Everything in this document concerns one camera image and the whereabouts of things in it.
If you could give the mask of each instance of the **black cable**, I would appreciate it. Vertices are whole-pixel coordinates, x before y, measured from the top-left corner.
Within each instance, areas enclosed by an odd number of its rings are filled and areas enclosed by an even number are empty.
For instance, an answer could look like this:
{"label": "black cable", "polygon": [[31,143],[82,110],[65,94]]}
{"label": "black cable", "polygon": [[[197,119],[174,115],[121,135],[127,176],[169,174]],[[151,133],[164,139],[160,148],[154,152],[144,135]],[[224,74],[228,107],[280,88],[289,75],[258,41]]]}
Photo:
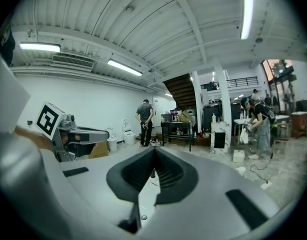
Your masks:
{"label": "black cable", "polygon": [[257,174],[258,177],[259,177],[260,179],[262,179],[263,181],[265,181],[265,182],[268,184],[268,180],[266,180],[265,178],[262,178],[256,171],[252,170],[252,166],[254,166],[254,167],[256,167],[258,170],[262,171],[262,170],[264,170],[264,169],[266,169],[266,168],[268,167],[268,165],[270,164],[270,161],[271,161],[271,158],[270,158],[269,162],[267,163],[267,165],[266,165],[264,168],[262,168],[262,169],[259,169],[255,164],[252,164],[252,165],[250,165],[249,171],[251,171],[251,172]]}

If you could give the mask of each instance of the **fluorescent light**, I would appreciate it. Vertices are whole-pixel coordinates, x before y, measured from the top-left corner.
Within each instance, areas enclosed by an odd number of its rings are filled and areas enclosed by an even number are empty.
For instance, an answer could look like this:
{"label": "fluorescent light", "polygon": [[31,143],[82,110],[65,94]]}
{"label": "fluorescent light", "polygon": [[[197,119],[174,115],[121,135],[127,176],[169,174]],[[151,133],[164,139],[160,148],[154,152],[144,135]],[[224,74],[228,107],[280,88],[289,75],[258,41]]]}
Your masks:
{"label": "fluorescent light", "polygon": [[22,50],[40,50],[49,52],[60,52],[60,45],[46,42],[21,42],[20,48]]}
{"label": "fluorescent light", "polygon": [[114,67],[116,67],[116,68],[118,68],[118,69],[121,69],[121,70],[127,71],[127,72],[129,72],[129,73],[132,73],[132,74],[134,74],[134,75],[136,75],[136,76],[138,76],[138,77],[141,77],[141,76],[143,75],[143,73],[141,73],[141,72],[139,72],[139,71],[137,71],[137,70],[135,70],[135,69],[133,69],[133,68],[131,68],[131,67],[128,67],[128,66],[126,66],[126,65],[123,65],[123,64],[121,64],[121,63],[119,63],[119,62],[117,62],[117,61],[114,61],[114,60],[112,60],[112,59],[110,59],[110,60],[108,61],[108,64],[111,65],[111,66],[114,66]]}
{"label": "fluorescent light", "polygon": [[254,0],[243,0],[243,24],[241,30],[241,39],[247,39],[253,19]]}

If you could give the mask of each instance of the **person's arm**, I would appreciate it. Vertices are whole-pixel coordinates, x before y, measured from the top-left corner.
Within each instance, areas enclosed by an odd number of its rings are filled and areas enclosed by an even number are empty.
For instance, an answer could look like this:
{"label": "person's arm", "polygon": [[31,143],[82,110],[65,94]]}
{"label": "person's arm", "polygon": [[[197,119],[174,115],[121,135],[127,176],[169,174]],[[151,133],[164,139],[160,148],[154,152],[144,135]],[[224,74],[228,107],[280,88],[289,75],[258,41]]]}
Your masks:
{"label": "person's arm", "polygon": [[14,129],[14,133],[18,136],[23,136],[30,139],[39,149],[50,150],[55,154],[55,150],[50,139],[48,139],[42,133],[30,131],[18,125]]}
{"label": "person's arm", "polygon": [[150,122],[150,120],[153,118],[153,116],[154,116],[154,110],[151,108],[150,109],[150,116],[149,116],[148,120],[145,122],[146,125]]}
{"label": "person's arm", "polygon": [[258,126],[260,126],[262,123],[263,123],[263,116],[261,113],[257,114],[257,119],[258,119],[258,122],[256,122],[252,128],[257,128]]}
{"label": "person's arm", "polygon": [[248,124],[251,125],[254,120],[255,120],[255,115],[252,114]]}
{"label": "person's arm", "polygon": [[137,118],[137,120],[139,121],[139,123],[142,123],[142,121],[141,121],[140,118],[139,118],[139,114],[138,114],[138,113],[135,114],[135,118]]}

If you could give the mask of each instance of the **cap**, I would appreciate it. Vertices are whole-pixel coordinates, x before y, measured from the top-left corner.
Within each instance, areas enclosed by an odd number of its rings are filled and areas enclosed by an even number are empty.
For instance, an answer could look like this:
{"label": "cap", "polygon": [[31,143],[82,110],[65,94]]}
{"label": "cap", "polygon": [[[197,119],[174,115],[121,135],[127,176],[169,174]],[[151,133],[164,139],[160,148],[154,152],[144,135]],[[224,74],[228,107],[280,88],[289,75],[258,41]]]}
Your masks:
{"label": "cap", "polygon": [[240,104],[241,104],[241,106],[242,106],[243,108],[245,108],[246,105],[247,105],[248,103],[249,103],[249,99],[248,99],[247,97],[243,97],[243,98],[241,99]]}

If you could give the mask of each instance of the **staircase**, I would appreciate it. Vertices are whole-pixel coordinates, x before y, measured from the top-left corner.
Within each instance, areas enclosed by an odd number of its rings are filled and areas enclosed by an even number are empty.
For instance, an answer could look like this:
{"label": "staircase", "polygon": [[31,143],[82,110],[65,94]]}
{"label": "staircase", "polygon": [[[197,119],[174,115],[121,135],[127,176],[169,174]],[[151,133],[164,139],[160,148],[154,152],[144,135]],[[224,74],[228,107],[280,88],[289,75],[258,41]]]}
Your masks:
{"label": "staircase", "polygon": [[190,75],[185,74],[163,82],[176,102],[177,108],[196,107],[196,97]]}

